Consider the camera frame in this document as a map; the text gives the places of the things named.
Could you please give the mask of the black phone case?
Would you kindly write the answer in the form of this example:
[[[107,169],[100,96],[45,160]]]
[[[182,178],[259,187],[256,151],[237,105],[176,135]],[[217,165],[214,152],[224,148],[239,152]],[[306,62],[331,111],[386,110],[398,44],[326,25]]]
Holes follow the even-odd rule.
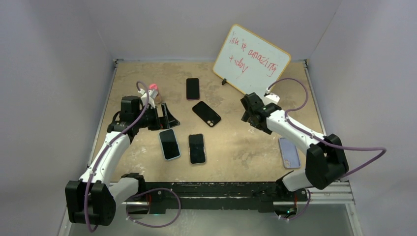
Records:
[[[221,116],[204,101],[200,101],[194,105],[192,111],[209,127],[214,127],[221,121]]]

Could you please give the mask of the black phone purple edge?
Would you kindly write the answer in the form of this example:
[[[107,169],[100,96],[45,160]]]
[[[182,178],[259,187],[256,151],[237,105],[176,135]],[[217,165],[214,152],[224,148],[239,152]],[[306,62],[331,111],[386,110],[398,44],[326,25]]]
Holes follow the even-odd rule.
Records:
[[[186,79],[186,99],[199,100],[200,99],[200,84],[199,78]]]

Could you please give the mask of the lavender phone case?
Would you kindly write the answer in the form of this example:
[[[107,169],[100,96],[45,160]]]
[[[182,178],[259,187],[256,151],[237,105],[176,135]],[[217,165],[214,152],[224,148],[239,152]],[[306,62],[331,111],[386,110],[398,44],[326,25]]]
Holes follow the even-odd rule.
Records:
[[[280,153],[283,160],[284,168],[298,169],[301,167],[297,147],[285,138],[279,138]]]

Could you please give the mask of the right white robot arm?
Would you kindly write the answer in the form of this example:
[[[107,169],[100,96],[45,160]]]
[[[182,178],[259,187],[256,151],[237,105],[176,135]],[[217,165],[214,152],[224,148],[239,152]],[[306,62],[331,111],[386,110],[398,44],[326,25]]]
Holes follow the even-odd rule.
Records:
[[[277,196],[290,199],[297,190],[315,187],[323,190],[349,170],[344,150],[338,149],[338,136],[310,131],[294,120],[275,102],[264,104],[256,94],[246,94],[241,100],[245,109],[242,121],[267,134],[277,133],[292,142],[306,156],[305,168],[292,171],[278,180]]]

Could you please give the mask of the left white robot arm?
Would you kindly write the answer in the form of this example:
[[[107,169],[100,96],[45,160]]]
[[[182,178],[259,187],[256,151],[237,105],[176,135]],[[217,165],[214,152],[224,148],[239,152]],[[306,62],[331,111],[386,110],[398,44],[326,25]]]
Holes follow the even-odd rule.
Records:
[[[129,198],[141,201],[152,192],[165,191],[164,187],[147,190],[143,175],[127,173],[114,185],[111,177],[122,155],[132,144],[141,128],[150,131],[167,130],[179,124],[166,103],[161,103],[162,116],[150,97],[125,96],[107,126],[105,141],[97,156],[78,180],[70,180],[65,187],[69,221],[85,224],[93,233],[98,226],[108,226],[117,208]]]

